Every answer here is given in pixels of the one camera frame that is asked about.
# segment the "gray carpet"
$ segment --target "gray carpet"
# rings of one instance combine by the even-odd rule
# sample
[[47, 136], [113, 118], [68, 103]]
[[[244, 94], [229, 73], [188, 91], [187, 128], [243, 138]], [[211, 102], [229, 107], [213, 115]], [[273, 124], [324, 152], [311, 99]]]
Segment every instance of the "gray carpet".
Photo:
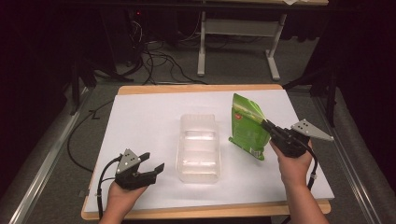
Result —
[[[268, 65], [263, 58], [262, 46], [268, 44], [268, 39], [262, 39], [253, 43], [232, 43], [224, 48], [222, 43], [213, 41], [208, 43], [213, 48], [208, 48], [206, 53], [205, 77], [196, 76], [197, 46], [179, 45], [178, 48], [163, 46], [162, 52], [171, 54], [183, 68], [186, 76], [199, 79], [208, 84], [262, 84], [274, 83], [269, 75]], [[279, 84], [288, 83], [299, 77], [304, 71], [306, 63], [316, 45], [316, 41], [298, 43], [295, 39], [281, 41], [276, 52], [276, 64], [281, 75]], [[155, 59], [155, 64], [161, 64], [161, 59]], [[147, 77], [145, 69], [139, 70], [133, 75], [134, 85], [140, 85]], [[155, 82], [175, 82], [187, 80], [183, 78], [180, 71], [172, 64], [165, 63], [154, 67], [152, 74]], [[114, 99], [117, 90], [125, 85], [112, 80], [98, 79], [98, 86], [92, 90], [87, 104], [81, 109], [78, 123], [89, 114], [89, 110], [96, 109], [100, 105]], [[337, 94], [337, 105], [335, 107], [335, 129], [328, 129], [326, 121], [322, 117], [322, 111], [318, 108], [318, 102], [322, 99], [311, 98], [306, 91], [307, 87], [296, 91], [290, 91], [290, 100], [295, 108], [299, 119], [308, 119], [325, 131], [338, 133], [337, 141], [345, 147], [346, 154], [350, 158], [352, 167], [356, 170], [361, 183], [378, 215], [383, 223], [396, 223], [394, 215], [395, 198], [394, 192], [389, 188], [384, 176], [382, 176], [375, 161], [365, 147], [359, 132], [349, 116], [347, 107], [343, 102], [342, 95]], [[111, 104], [103, 107], [96, 113], [99, 119], [87, 119], [74, 133], [70, 148], [71, 153], [78, 162], [93, 169], [103, 136], [106, 130]], [[37, 148], [32, 152], [28, 161], [22, 167], [19, 176], [8, 190], [0, 203], [0, 223], [9, 222], [13, 211], [21, 202], [24, 192], [30, 185], [40, 163], [45, 159], [51, 142], [56, 139], [64, 125], [64, 112], [54, 122], [49, 132], [43, 137]], [[331, 223], [377, 223], [368, 217], [367, 212], [362, 209], [364, 205], [357, 199], [356, 190], [352, 188], [353, 181], [346, 175], [343, 158], [334, 143], [314, 140], [315, 151], [318, 154], [319, 163], [326, 174], [335, 199], [331, 200], [332, 211], [327, 218]], [[79, 197], [81, 190], [86, 190], [90, 184], [92, 174], [77, 167], [68, 157], [66, 144], [62, 148], [62, 154], [55, 169], [53, 170], [46, 187], [41, 192], [35, 207], [29, 216], [27, 223], [86, 223], [80, 217], [80, 211], [84, 199]], [[285, 217], [272, 217], [273, 223], [280, 223]], [[225, 220], [214, 220], [220, 223]], [[263, 223], [262, 218], [237, 219], [235, 223], [250, 222]], [[166, 221], [141, 222], [141, 223], [165, 223]]]

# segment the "snack bag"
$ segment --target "snack bag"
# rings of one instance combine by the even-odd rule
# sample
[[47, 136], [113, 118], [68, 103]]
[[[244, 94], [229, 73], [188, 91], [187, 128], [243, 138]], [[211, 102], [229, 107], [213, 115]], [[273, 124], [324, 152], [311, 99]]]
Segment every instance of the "snack bag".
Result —
[[233, 95], [233, 136], [229, 140], [261, 161], [264, 146], [270, 140], [270, 134], [261, 126], [263, 119], [264, 114], [256, 103], [239, 94]]

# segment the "hand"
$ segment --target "hand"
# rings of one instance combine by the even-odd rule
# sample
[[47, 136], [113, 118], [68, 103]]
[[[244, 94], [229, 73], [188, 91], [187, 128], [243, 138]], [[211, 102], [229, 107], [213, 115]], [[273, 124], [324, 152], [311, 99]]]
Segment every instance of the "hand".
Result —
[[[285, 187], [306, 186], [306, 173], [312, 161], [311, 154], [306, 151], [305, 154], [299, 158], [290, 158], [283, 155], [272, 141], [270, 141], [270, 144], [278, 157], [279, 171]], [[308, 142], [308, 145], [312, 148], [311, 141]]]
[[122, 189], [116, 182], [111, 183], [107, 195], [106, 211], [99, 223], [121, 223], [147, 188], [128, 190]]

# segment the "plastic container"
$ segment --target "plastic container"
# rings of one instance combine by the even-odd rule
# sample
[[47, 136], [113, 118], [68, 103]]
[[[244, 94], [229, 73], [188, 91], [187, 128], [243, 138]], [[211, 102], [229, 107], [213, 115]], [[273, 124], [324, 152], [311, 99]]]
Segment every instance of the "plastic container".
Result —
[[214, 115], [181, 116], [176, 167], [184, 183], [213, 184], [219, 180], [219, 129]]

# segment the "green plastic packaging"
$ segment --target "green plastic packaging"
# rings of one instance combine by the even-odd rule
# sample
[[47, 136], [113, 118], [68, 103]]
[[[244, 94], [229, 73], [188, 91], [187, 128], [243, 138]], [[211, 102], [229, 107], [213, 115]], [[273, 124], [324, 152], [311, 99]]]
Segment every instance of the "green plastic packaging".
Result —
[[270, 134], [261, 126], [264, 119], [256, 103], [237, 93], [233, 94], [233, 136], [229, 140], [261, 161], [264, 160], [264, 146], [270, 140]]

